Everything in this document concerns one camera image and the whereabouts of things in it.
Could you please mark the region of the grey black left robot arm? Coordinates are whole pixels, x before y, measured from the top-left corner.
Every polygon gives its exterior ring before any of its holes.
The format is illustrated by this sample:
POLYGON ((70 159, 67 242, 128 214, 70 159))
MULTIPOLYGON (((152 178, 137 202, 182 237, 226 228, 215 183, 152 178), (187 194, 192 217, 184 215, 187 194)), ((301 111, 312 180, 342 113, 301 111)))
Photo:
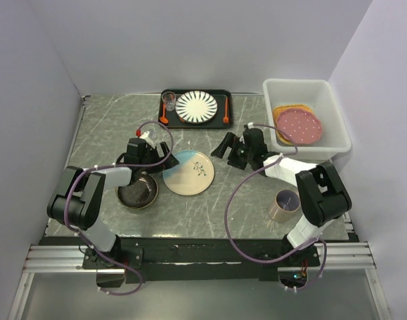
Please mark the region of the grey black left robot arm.
POLYGON ((167 143, 153 146, 149 139, 131 138, 126 152, 112 165, 64 168, 47 205, 49 218, 83 235, 99 251, 99 260, 109 268, 123 258, 119 237, 99 218, 105 191, 133 185, 143 173, 159 173, 179 165, 167 143))

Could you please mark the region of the orange woven pattern plate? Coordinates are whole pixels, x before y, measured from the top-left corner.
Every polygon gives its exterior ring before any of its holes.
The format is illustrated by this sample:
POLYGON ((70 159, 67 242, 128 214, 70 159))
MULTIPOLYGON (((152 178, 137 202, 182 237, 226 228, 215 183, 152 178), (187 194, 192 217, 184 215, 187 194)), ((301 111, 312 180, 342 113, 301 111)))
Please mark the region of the orange woven pattern plate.
MULTIPOLYGON (((272 116, 273 116, 274 124, 275 124, 276 126, 278 126, 278 117, 279 117, 284 111, 287 111, 287 110, 290 110, 290 109, 300 109, 300 110, 302 110, 302 111, 306 111, 306 112, 309 112, 309 113, 311 113, 311 114, 314 114, 314 112, 312 111, 312 109, 309 108, 307 105, 303 105, 303 104, 282 105, 282 106, 276 107, 276 108, 272 111, 272 116)), ((291 144, 288 140, 286 140, 286 139, 284 138, 284 136, 283 136, 281 133, 279 133, 278 131, 276 131, 276 136, 277 136, 277 139, 278 139, 280 142, 282 142, 283 144, 292 145, 292 144, 291 144)))

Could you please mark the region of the pink polka dot plate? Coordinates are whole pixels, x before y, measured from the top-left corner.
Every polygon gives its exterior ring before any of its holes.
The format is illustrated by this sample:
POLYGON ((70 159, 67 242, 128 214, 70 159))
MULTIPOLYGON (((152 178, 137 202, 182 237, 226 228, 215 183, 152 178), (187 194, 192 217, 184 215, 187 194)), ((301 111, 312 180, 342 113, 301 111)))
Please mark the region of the pink polka dot plate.
POLYGON ((314 115, 300 109, 284 111, 278 117, 276 126, 286 140, 297 145, 311 145, 322 137, 323 127, 320 120, 314 115))

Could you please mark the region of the dark metallic bowl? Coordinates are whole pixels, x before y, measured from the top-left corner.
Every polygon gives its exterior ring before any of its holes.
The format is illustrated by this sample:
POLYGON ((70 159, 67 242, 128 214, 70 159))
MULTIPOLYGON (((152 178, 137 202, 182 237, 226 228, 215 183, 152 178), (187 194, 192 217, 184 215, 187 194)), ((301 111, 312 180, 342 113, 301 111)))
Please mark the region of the dark metallic bowl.
POLYGON ((118 201, 130 209, 143 209, 150 206, 156 200, 158 192, 156 180, 149 175, 140 175, 132 184, 116 189, 118 201))

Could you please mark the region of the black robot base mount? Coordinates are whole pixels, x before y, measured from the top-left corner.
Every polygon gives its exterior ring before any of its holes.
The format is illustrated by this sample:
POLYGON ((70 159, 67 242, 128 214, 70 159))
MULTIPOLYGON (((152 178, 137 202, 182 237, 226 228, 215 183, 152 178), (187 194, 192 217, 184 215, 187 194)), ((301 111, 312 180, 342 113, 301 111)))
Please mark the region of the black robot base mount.
MULTIPOLYGON (((247 255, 264 261, 286 252, 283 240, 238 239, 236 245, 247 255)), ((140 281, 194 281, 258 279, 277 281, 278 268, 317 267, 320 258, 315 246, 277 263, 259 264, 243 258, 227 239, 123 238, 120 250, 110 257, 131 269, 103 260, 87 249, 82 267, 96 270, 96 283, 103 288, 119 288, 140 281)))

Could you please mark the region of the blue grey plate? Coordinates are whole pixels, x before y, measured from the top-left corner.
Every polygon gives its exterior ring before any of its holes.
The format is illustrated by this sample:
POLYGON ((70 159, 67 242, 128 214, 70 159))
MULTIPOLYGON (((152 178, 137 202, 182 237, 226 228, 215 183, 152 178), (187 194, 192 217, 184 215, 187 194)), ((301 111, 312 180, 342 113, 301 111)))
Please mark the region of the blue grey plate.
POLYGON ((215 169, 209 157, 199 151, 184 150, 174 154, 179 161, 163 172, 163 181, 178 195, 193 196, 204 192, 214 180, 215 169))

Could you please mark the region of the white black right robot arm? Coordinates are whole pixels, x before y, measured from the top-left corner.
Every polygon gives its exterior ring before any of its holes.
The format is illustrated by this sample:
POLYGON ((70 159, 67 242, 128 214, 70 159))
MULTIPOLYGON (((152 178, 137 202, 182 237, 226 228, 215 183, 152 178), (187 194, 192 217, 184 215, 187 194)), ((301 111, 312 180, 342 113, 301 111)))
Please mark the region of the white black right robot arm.
POLYGON ((233 248, 249 261, 268 264, 284 260, 288 265, 297 265, 305 258, 305 249, 319 240, 322 231, 351 210, 352 201, 332 162, 314 164, 292 159, 291 156, 298 152, 297 148, 291 153, 269 151, 262 127, 246 125, 240 137, 232 132, 226 133, 211 156, 221 159, 226 150, 231 149, 228 165, 241 170, 251 166, 253 173, 241 181, 239 187, 257 174, 293 185, 298 190, 302 216, 284 237, 280 257, 267 261, 253 258, 241 251, 228 228, 228 210, 235 195, 232 193, 224 212, 226 234, 233 248))

